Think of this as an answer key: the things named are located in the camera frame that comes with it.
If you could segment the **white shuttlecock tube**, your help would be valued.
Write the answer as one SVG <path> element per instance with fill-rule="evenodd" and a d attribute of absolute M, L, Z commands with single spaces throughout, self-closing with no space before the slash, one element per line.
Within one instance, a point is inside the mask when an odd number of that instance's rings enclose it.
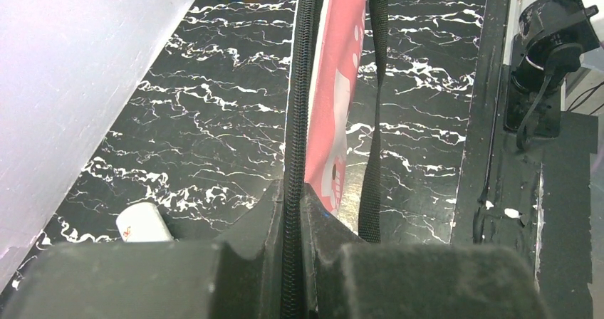
<path fill-rule="evenodd" d="M 129 206 L 117 216 L 115 224 L 124 242 L 174 240 L 157 207 L 150 202 Z"/>

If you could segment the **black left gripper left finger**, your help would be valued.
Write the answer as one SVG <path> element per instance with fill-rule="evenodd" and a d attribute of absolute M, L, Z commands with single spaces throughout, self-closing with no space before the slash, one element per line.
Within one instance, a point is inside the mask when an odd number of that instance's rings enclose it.
<path fill-rule="evenodd" d="M 214 239 L 62 244 L 42 254 L 4 318 L 277 318 L 283 186 Z"/>

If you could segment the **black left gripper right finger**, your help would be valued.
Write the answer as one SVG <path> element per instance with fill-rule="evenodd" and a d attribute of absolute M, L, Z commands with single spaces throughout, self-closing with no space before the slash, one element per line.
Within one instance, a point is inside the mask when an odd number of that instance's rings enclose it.
<path fill-rule="evenodd" d="M 303 187 L 309 318 L 549 318 L 530 270 L 498 246 L 371 244 Z"/>

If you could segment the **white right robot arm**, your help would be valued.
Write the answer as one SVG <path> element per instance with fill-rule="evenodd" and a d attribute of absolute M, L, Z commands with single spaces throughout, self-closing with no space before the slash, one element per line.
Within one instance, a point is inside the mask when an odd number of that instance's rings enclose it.
<path fill-rule="evenodd" d="M 580 57 L 603 44 L 603 0 L 536 0 L 512 42 L 504 128 L 527 151 L 561 131 L 561 88 Z"/>

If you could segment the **pink racket cover bag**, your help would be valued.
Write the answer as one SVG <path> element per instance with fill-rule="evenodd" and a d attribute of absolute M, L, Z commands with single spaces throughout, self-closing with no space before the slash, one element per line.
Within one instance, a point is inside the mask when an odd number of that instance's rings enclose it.
<path fill-rule="evenodd" d="M 388 0 L 297 0 L 283 175 L 282 318 L 306 314 L 301 210 L 304 187 L 328 215 L 340 208 L 345 129 L 370 20 L 377 84 L 387 65 Z"/>

